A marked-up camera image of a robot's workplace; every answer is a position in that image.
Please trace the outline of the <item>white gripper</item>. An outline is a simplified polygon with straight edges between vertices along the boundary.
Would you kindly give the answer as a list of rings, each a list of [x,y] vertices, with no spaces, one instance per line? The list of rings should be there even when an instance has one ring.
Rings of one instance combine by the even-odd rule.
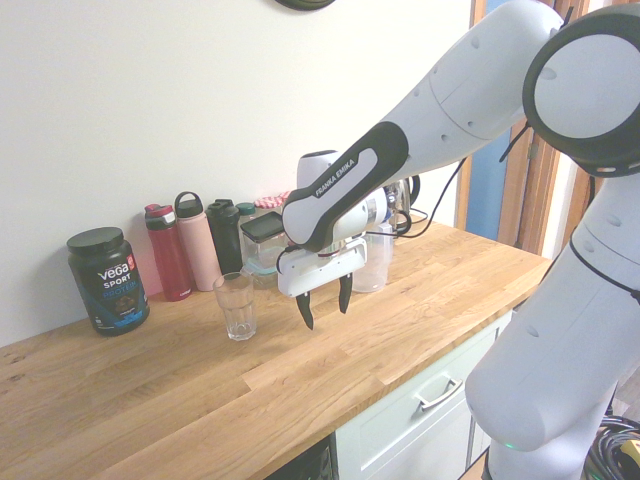
[[[296,250],[286,253],[279,261],[278,289],[288,297],[296,297],[298,310],[310,329],[314,318],[310,306],[310,291],[339,279],[339,309],[347,313],[352,294],[352,274],[367,260],[367,246],[363,238],[346,243],[340,251],[329,257]]]

